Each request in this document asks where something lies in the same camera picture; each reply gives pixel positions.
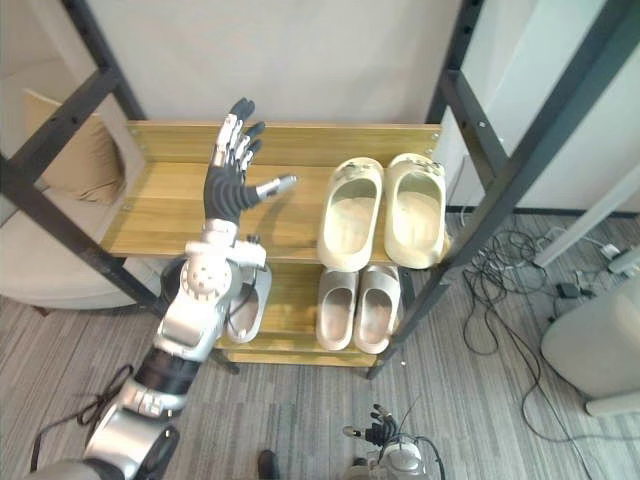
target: white wall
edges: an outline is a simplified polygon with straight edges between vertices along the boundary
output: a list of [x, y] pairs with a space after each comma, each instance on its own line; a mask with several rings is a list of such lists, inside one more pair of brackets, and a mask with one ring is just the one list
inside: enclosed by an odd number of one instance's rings
[[151, 118], [422, 122], [459, 2], [89, 3]]
[[[485, 1], [463, 70], [508, 151], [602, 2]], [[26, 3], [0, 0], [3, 78], [58, 57]], [[416, 123], [458, 7], [437, 0], [89, 3], [152, 118], [218, 119], [248, 95], [266, 120]], [[636, 51], [521, 206], [588, 208], [640, 161], [639, 84]], [[2, 116], [6, 132], [11, 119]], [[450, 115], [443, 128], [436, 156], [451, 182], [465, 150]], [[481, 192], [467, 165], [452, 203], [473, 204]], [[621, 210], [640, 211], [640, 194]]]
[[[518, 0], [529, 6], [530, 2]], [[491, 4], [503, 4], [495, 0]], [[475, 42], [463, 66], [499, 137], [511, 153], [535, 117], [562, 70], [579, 45], [603, 0], [539, 0], [531, 10], [511, 58], [504, 65], [493, 58], [491, 43]], [[483, 12], [480, 29], [492, 28]], [[492, 82], [484, 81], [494, 75]], [[587, 209], [626, 172], [640, 162], [640, 49], [637, 49], [520, 203], [521, 207]], [[459, 134], [441, 145], [441, 160], [457, 165], [465, 153]], [[482, 188], [470, 165], [451, 200], [475, 204]], [[640, 193], [619, 210], [640, 211]]]
[[0, 0], [0, 76], [59, 58], [24, 0]]

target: gray slipper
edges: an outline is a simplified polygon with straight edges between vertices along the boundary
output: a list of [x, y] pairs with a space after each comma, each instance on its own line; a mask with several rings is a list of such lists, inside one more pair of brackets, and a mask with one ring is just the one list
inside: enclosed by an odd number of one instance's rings
[[[254, 271], [255, 285], [252, 286]], [[231, 300], [227, 322], [227, 336], [236, 343], [247, 343], [256, 337], [271, 291], [271, 269], [268, 265], [265, 270], [244, 270], [243, 275], [240, 293]]]
[[370, 265], [364, 269], [354, 332], [360, 350], [377, 354], [389, 346], [399, 301], [400, 282], [395, 267]]
[[327, 350], [342, 350], [351, 341], [358, 272], [325, 270], [318, 286], [316, 338]]

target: shoe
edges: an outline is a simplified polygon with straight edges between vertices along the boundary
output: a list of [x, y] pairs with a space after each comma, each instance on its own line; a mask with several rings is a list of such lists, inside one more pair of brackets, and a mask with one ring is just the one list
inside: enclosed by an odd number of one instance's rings
[[263, 450], [258, 456], [258, 478], [260, 480], [275, 480], [280, 478], [278, 457], [271, 450]]
[[356, 347], [377, 354], [389, 346], [399, 302], [400, 281], [395, 267], [370, 265], [362, 272], [353, 334]]
[[327, 269], [320, 276], [316, 338], [326, 350], [342, 350], [351, 341], [357, 284], [357, 272]]
[[227, 336], [236, 343], [247, 343], [256, 337], [271, 291], [272, 275], [268, 265], [265, 270], [246, 269], [243, 275], [240, 293], [229, 305], [226, 327]]
[[398, 155], [385, 175], [384, 249], [394, 263], [428, 268], [445, 249], [444, 168], [416, 153]]
[[382, 166], [352, 158], [331, 176], [318, 237], [318, 258], [328, 268], [357, 272], [371, 258], [382, 197]]

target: sofa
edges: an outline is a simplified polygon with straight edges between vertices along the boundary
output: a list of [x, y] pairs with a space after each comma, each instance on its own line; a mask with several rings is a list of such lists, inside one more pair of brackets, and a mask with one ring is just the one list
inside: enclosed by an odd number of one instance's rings
[[[0, 148], [5, 157], [10, 158], [29, 137], [25, 124], [25, 89], [64, 101], [75, 87], [76, 83], [61, 60], [31, 65], [2, 78]], [[127, 158], [122, 155], [119, 158], [126, 167]], [[127, 178], [130, 170], [122, 169], [123, 186], [118, 185], [117, 191], [111, 189], [114, 198], [109, 202], [78, 198], [47, 182], [38, 181], [36, 186], [99, 243], [126, 192], [136, 180]], [[44, 308], [97, 309], [134, 303], [4, 197], [0, 198], [0, 222], [0, 295]], [[124, 267], [151, 291], [159, 294], [160, 273], [165, 263], [157, 259], [130, 257], [125, 259]]]

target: black metal frame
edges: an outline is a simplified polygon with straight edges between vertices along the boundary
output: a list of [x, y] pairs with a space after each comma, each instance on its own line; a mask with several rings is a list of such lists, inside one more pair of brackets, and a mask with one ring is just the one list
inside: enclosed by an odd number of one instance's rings
[[[86, 1], [61, 0], [61, 3], [98, 68], [11, 160], [0, 158], [0, 193], [91, 268], [162, 319], [168, 307], [165, 300], [124, 268], [125, 259], [104, 250], [33, 185], [109, 93], [114, 94], [129, 119], [145, 118]], [[221, 350], [214, 349], [211, 357], [229, 372], [239, 372]]]
[[[470, 3], [475, 2], [463, 4], [459, 19], [465, 16], [465, 8], [475, 7]], [[445, 63], [438, 85], [439, 92], [427, 118], [441, 118], [444, 111], [441, 109], [441, 98], [451, 106], [485, 188], [485, 196], [455, 239], [446, 258], [431, 269], [427, 283], [407, 309], [389, 347], [378, 355], [376, 364], [367, 372], [367, 378], [372, 379], [380, 372], [435, 306], [446, 290], [446, 284], [442, 283], [444, 275], [451, 268], [471, 260], [564, 145], [640, 43], [638, 25], [640, 2], [607, 0], [510, 158], [502, 149], [491, 123], [460, 70], [460, 57]], [[457, 45], [460, 41], [454, 32], [450, 54], [459, 51]]]
[[[166, 303], [125, 270], [122, 259], [104, 251], [33, 187], [33, 182], [108, 93], [114, 93], [128, 118], [144, 118], [86, 1], [61, 1], [98, 70], [27, 140], [11, 161], [2, 157], [1, 191], [92, 268], [162, 318]], [[485, 197], [474, 209], [446, 258], [430, 270], [427, 283], [417, 295], [410, 271], [400, 269], [405, 317], [392, 336], [389, 347], [378, 355], [375, 365], [368, 370], [367, 378], [370, 379], [380, 372], [436, 305], [447, 288], [443, 283], [444, 275], [451, 268], [468, 262], [514, 210], [640, 43], [640, 29], [637, 28], [640, 24], [640, 2], [607, 0], [509, 158], [461, 71], [482, 4], [483, 0], [462, 2], [426, 121], [439, 123], [447, 105], [451, 107], [485, 189]], [[238, 367], [221, 351], [214, 350], [212, 357], [230, 372], [238, 373]]]

